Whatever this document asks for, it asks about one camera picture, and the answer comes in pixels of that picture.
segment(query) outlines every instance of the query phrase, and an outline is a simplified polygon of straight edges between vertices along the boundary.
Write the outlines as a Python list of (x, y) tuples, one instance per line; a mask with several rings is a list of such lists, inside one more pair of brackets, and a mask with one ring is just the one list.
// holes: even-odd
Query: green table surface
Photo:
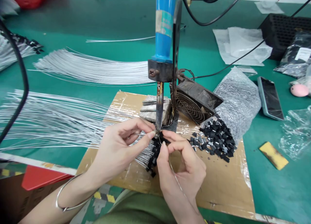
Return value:
[[(219, 15), (232, 0), (215, 4), (193, 3), (191, 9), (201, 21)], [(291, 15), (301, 5), (279, 6)], [(121, 40), (150, 37), (155, 34), (156, 0), (47, 0), (36, 10), (24, 10), (6, 21), (15, 33), (37, 40), (44, 45), (41, 55), (24, 59), (27, 69), (33, 62), (66, 46), (88, 55), (119, 61), (146, 61), (155, 53), (154, 39), (134, 42), (85, 43), (87, 39)], [(193, 22), (183, 6), (182, 23), (187, 25), (180, 34), (179, 68), (191, 69), (196, 76), (214, 73), (224, 68), (212, 29), (243, 27), (256, 29), (267, 15), (261, 14), (252, 1), (239, 1), (224, 17), (211, 26), (200, 27)], [(311, 5), (298, 16), (311, 17)], [(275, 82), (281, 105), (288, 110), (305, 109), (311, 104), (308, 97), (297, 98), (290, 94), (288, 83), (294, 78), (273, 71), (278, 62), (266, 60), (264, 67), (254, 67), (259, 76)], [(230, 71), (196, 81), (214, 90)], [(62, 81), (43, 73), (28, 71), (30, 90), (56, 95), (82, 98), (110, 105), (118, 90), (139, 94), (156, 94), (156, 86), (144, 87), (94, 87)], [(0, 104), (7, 92), (23, 89), (17, 64), (0, 73)], [(164, 95), (169, 96), (168, 85)], [(311, 220), (311, 166), (308, 157), (289, 164), (278, 171), (258, 148), (270, 141), (276, 148), (282, 137), (282, 122), (267, 118), (262, 111), (253, 120), (244, 135), (245, 151), (252, 184), (256, 213), (274, 216), (297, 223)], [(85, 152), (83, 148), (25, 149), (7, 151), (14, 155), (77, 168)]]

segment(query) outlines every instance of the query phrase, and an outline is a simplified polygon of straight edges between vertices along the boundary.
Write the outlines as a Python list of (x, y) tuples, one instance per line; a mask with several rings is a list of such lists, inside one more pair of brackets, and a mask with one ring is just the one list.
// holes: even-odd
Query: bracelet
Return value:
[(75, 177), (72, 177), (72, 178), (71, 178), (70, 180), (68, 180), (68, 181), (62, 186), (62, 188), (59, 190), (59, 192), (58, 192), (58, 194), (57, 194), (57, 197), (56, 197), (56, 208), (61, 209), (63, 212), (70, 211), (70, 210), (73, 210), (73, 209), (75, 209), (75, 208), (80, 207), (81, 205), (84, 205), (86, 202), (89, 201), (89, 199), (92, 198), (92, 196), (93, 196), (94, 194), (92, 194), (92, 195), (91, 195), (89, 198), (87, 198), (85, 201), (82, 201), (81, 203), (79, 203), (78, 205), (73, 206), (73, 207), (65, 207), (65, 208), (63, 208), (63, 207), (60, 207), (60, 206), (58, 205), (58, 197), (59, 197), (60, 193), (62, 192), (63, 188), (64, 188), (68, 183), (70, 183), (70, 181), (72, 181), (73, 179), (75, 179), (76, 177), (78, 177), (78, 176), (80, 176), (80, 175), (77, 175), (77, 176), (75, 176)]

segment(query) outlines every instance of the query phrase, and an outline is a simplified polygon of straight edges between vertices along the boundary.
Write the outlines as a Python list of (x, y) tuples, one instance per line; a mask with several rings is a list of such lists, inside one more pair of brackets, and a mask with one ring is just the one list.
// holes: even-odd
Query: label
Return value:
[(172, 37), (173, 17), (170, 13), (157, 10), (155, 13), (155, 32)]
[(308, 59), (310, 58), (310, 55), (311, 55), (311, 49), (300, 47), (295, 60), (302, 59), (307, 62)]

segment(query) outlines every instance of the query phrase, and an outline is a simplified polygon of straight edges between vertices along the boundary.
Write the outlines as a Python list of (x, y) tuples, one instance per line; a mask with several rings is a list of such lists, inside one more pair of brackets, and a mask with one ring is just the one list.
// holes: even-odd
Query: black plastic crate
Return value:
[(280, 14), (269, 14), (259, 26), (266, 44), (273, 48), (269, 59), (280, 61), (287, 47), (293, 41), (295, 32), (299, 30), (311, 31), (311, 18), (290, 18)]

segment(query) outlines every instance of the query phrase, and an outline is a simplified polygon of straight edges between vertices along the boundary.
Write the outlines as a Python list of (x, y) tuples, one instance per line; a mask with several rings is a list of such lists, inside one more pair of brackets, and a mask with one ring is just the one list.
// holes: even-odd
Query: fan grille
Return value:
[(180, 90), (177, 90), (176, 93), (176, 108), (196, 123), (205, 120), (206, 113), (203, 113), (198, 104)]

